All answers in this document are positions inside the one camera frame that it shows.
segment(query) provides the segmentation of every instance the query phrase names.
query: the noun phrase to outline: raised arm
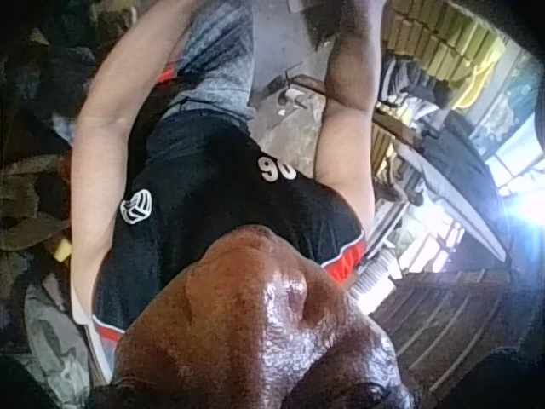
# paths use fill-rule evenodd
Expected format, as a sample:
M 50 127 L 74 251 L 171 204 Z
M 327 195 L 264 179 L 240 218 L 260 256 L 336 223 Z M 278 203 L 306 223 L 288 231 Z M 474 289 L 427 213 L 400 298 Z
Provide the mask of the raised arm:
M 98 71 L 77 120 L 72 153 L 72 304 L 89 323 L 93 288 L 112 245 L 135 118 L 204 0 L 159 0 Z
M 331 53 L 328 96 L 314 175 L 354 209 L 364 230 L 375 213 L 371 182 L 371 119 L 381 69 L 386 0 L 342 0 L 341 32 Z

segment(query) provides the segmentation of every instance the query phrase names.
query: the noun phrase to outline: man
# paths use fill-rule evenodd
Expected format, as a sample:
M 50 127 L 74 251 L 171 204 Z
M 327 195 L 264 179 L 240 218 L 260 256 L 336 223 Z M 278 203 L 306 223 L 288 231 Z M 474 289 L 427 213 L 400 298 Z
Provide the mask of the man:
M 315 180 L 248 137 L 243 1 L 159 0 L 108 56 L 72 156 L 75 315 L 106 348 L 118 342 L 92 405 L 412 406 L 391 342 L 330 277 L 359 262 L 374 213 L 383 5 L 344 4 Z M 177 76 L 190 86 L 127 183 L 129 133 L 182 49 Z

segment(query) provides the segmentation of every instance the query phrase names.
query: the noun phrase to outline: white stripe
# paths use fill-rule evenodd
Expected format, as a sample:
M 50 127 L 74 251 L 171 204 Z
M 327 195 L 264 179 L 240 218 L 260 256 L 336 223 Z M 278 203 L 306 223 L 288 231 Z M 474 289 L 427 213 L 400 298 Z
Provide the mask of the white stripe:
M 364 237 L 364 231 L 362 230 L 361 231 L 361 234 L 358 236 L 357 239 L 355 239 L 354 241 L 351 241 L 350 243 L 348 243 L 347 245 L 344 245 L 341 247 L 341 251 L 339 252 L 339 255 L 331 260 L 329 260 L 328 262 L 324 262 L 322 264 L 322 268 L 325 268 L 327 266 L 329 266 L 331 263 L 333 262 L 336 262 L 337 260 L 339 260 L 341 257 L 342 257 L 342 254 L 345 252 L 345 250 L 350 247 L 351 245 L 355 245 L 356 243 L 358 243 L 362 238 Z
M 103 326 L 103 327 L 105 327 L 105 328 L 109 328 L 110 330 L 117 331 L 117 332 L 119 332 L 119 333 L 121 333 L 121 334 L 124 334 L 124 333 L 125 333 L 125 331 L 120 330 L 119 328 L 117 328 L 117 327 L 115 327 L 115 326 L 113 326 L 113 325 L 104 324 L 104 323 L 101 322 L 98 318 L 96 318 L 95 315 L 93 315 L 93 321 L 96 322 L 96 323 L 97 323 L 98 325 L 100 325 L 100 326 Z

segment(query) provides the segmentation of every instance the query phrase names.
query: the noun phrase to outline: black jersey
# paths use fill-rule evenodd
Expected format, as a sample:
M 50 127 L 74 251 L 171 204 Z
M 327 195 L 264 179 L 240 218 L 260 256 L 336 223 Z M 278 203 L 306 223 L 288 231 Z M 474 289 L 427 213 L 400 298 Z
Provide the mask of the black jersey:
M 93 321 L 102 337 L 116 342 L 183 268 L 243 225 L 271 228 L 336 281 L 364 254 L 363 230 L 343 198 L 262 152 L 218 114 L 167 118 L 146 149 L 95 285 Z

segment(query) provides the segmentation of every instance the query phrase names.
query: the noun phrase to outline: hair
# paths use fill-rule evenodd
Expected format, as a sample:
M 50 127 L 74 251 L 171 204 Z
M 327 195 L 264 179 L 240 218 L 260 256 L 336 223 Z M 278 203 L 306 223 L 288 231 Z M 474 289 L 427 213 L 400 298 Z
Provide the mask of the hair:
M 120 385 L 94 388 L 88 399 L 88 409 L 174 409 L 205 408 L 200 399 L 159 396 L 152 390 Z M 287 409 L 290 404 L 282 405 Z M 377 383 L 358 383 L 339 395 L 324 399 L 323 404 L 313 405 L 317 409 L 419 409 L 418 394 L 411 393 L 404 385 L 385 388 Z

